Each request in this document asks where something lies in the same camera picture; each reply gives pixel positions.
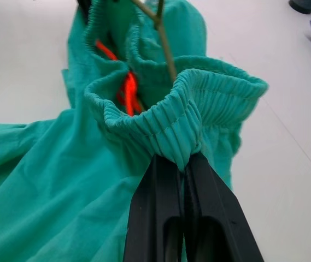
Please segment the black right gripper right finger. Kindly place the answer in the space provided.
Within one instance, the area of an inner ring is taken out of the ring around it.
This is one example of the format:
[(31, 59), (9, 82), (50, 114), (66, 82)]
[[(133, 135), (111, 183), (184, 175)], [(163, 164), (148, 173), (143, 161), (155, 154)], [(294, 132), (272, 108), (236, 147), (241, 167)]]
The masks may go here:
[(202, 153), (184, 172), (187, 262), (264, 262), (235, 194)]

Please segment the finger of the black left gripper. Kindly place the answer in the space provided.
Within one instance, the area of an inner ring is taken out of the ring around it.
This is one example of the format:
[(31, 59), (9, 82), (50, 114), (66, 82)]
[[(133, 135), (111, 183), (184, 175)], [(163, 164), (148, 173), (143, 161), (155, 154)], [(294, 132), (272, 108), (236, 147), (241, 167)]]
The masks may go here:
[(77, 0), (79, 6), (83, 11), (89, 11), (92, 0)]

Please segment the dark round object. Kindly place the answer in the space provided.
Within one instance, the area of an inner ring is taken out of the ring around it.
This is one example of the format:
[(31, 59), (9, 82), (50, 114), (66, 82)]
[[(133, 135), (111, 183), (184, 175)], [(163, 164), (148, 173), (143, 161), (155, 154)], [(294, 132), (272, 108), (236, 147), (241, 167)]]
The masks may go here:
[(302, 14), (311, 13), (311, 0), (289, 0), (289, 6)]

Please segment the green shorts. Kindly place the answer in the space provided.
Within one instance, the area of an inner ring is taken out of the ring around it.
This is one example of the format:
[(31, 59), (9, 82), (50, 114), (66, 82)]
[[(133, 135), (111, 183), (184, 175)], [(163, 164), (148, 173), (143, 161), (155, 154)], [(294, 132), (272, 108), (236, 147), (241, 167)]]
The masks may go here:
[(240, 130), (268, 90), (206, 55), (206, 26), (167, 0), (171, 81), (153, 21), (130, 0), (78, 8), (58, 118), (0, 124), (0, 262), (122, 262), (132, 197), (153, 156), (202, 153), (226, 185)]

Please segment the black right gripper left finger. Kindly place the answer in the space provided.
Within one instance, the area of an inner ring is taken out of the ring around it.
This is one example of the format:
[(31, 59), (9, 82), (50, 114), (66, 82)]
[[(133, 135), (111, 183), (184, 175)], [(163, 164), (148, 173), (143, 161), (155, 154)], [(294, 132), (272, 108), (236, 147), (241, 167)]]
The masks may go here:
[(181, 262), (182, 215), (180, 171), (155, 155), (131, 200), (124, 262)]

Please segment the thin wire hanger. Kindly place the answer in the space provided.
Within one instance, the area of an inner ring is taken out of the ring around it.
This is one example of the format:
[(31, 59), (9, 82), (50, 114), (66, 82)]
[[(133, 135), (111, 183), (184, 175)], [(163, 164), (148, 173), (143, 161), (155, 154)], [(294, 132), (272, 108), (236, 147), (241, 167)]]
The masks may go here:
[(157, 4), (157, 11), (153, 12), (146, 4), (140, 0), (130, 0), (134, 5), (136, 5), (146, 16), (148, 16), (154, 23), (155, 29), (159, 33), (160, 42), (163, 48), (164, 56), (167, 61), (169, 76), (172, 82), (176, 80), (177, 70), (174, 64), (173, 56), (167, 40), (165, 28), (163, 25), (163, 8), (165, 0), (159, 0)]

